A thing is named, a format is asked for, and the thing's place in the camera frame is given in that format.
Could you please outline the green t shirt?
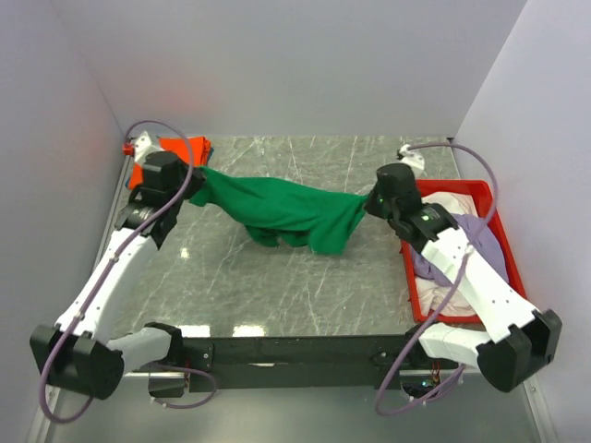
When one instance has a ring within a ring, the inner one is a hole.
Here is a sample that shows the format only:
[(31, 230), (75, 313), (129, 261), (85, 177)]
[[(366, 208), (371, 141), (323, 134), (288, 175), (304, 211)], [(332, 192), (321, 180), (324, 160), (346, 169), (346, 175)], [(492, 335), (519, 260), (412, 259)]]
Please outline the green t shirt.
[(367, 195), (333, 192), (275, 177), (234, 177), (209, 167), (205, 182), (190, 198), (195, 206), (214, 205), (243, 225), (265, 247), (281, 242), (339, 255), (366, 215)]

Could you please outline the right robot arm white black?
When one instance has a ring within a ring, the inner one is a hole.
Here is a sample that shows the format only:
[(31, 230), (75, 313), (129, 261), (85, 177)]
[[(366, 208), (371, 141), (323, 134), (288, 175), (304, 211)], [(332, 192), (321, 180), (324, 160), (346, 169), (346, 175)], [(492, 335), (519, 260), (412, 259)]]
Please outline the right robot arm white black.
[(477, 331), (428, 319), (406, 342), (396, 365), (405, 357), (417, 368), (446, 359), (478, 368), (492, 387), (509, 392), (553, 361), (560, 317), (518, 294), (443, 206), (423, 202), (410, 166), (397, 162), (378, 169), (368, 212), (452, 281), (452, 289), (461, 292), (484, 326)]

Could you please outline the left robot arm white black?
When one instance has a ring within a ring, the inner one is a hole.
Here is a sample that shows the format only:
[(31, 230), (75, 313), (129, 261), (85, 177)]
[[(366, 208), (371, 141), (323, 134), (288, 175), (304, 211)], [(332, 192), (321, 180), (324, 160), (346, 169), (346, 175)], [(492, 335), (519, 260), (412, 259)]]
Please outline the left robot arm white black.
[(139, 275), (175, 228), (183, 203), (205, 176), (170, 151), (150, 154), (142, 181), (121, 209), (108, 246), (82, 291), (53, 326), (38, 326), (30, 348), (43, 385), (109, 398), (124, 374), (155, 363), (172, 371), (185, 358), (181, 330), (149, 323), (115, 339), (113, 327)]

